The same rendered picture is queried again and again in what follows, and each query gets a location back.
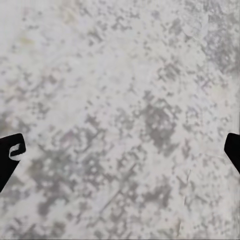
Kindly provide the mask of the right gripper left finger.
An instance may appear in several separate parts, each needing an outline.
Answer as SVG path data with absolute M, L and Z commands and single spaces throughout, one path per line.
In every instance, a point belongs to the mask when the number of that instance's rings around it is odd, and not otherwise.
M 22 133 L 0 138 L 0 193 L 19 162 L 28 156 Z

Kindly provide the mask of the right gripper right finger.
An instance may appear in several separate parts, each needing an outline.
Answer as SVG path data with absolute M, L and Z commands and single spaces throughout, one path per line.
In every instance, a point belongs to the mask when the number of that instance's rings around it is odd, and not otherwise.
M 240 135 L 229 133 L 227 135 L 224 151 L 240 173 Z

